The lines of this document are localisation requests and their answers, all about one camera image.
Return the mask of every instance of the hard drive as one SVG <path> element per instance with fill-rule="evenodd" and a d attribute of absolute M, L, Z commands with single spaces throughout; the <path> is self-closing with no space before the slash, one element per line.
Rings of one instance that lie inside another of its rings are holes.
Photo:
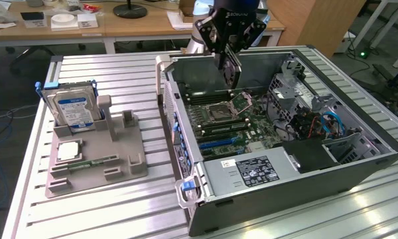
<path fill-rule="evenodd" d="M 95 81 L 48 83 L 40 93 L 55 116 L 56 126 L 68 125 L 73 133 L 95 129 L 93 122 L 103 119 Z"/>

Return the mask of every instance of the wooden cabinet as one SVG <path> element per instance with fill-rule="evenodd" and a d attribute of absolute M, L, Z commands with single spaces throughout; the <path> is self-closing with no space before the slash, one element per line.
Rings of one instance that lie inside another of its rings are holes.
<path fill-rule="evenodd" d="M 366 0 L 268 0 L 287 26 L 279 46 L 315 45 L 330 57 Z"/>

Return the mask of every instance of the blue hard drive label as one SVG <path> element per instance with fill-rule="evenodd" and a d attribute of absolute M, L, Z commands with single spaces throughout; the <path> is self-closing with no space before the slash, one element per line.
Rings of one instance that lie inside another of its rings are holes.
<path fill-rule="evenodd" d="M 65 121 L 75 131 L 83 131 L 83 128 L 93 125 L 93 117 L 87 107 L 87 99 L 73 98 L 57 101 Z"/>
<path fill-rule="evenodd" d="M 248 187 L 280 179 L 267 156 L 236 162 L 236 165 Z"/>

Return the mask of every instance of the black desk lamp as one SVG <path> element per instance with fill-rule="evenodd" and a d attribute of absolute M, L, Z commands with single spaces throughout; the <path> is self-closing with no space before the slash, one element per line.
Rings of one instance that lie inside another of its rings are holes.
<path fill-rule="evenodd" d="M 143 6 L 132 4 L 132 0 L 127 0 L 127 4 L 113 8 L 113 13 L 123 18 L 136 19 L 148 15 L 148 10 Z"/>

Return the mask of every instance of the blue cable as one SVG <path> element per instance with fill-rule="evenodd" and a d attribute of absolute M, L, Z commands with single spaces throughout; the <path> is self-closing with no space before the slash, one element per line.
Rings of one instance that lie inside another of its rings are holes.
<path fill-rule="evenodd" d="M 7 136 L 0 140 L 0 144 L 1 144 L 1 143 L 4 143 L 4 142 L 8 140 L 8 138 L 11 137 L 12 132 L 13 132 L 13 128 L 12 128 L 12 125 L 9 125 L 8 123 L 3 123 L 3 122 L 0 122 L 0 125 L 8 126 L 8 134 L 7 134 Z"/>
<path fill-rule="evenodd" d="M 4 172 L 3 172 L 1 165 L 0 165 L 0 176 L 1 176 L 1 179 L 3 179 L 3 183 L 4 183 L 4 197 L 3 197 L 3 199 L 0 200 L 0 206 L 1 206 L 1 204 L 5 202 L 5 200 L 7 200 L 7 198 L 8 198 L 7 178 L 5 178 L 5 174 L 4 174 Z"/>
<path fill-rule="evenodd" d="M 321 115 L 321 124 L 324 125 L 324 130 L 325 130 L 328 133 L 330 133 L 330 130 L 329 130 L 329 128 L 326 127 L 326 124 L 325 124 L 325 117 L 324 117 L 324 116 L 333 116 L 333 117 L 334 117 L 334 119 L 338 121 L 338 124 L 340 124 L 340 127 L 341 127 L 341 130 L 342 130 L 342 135 L 345 135 L 345 127 L 344 127 L 344 124 L 342 124 L 342 121 L 341 121 L 340 116 L 338 116 L 336 113 L 330 112 L 330 111 L 323 113 L 323 115 Z"/>

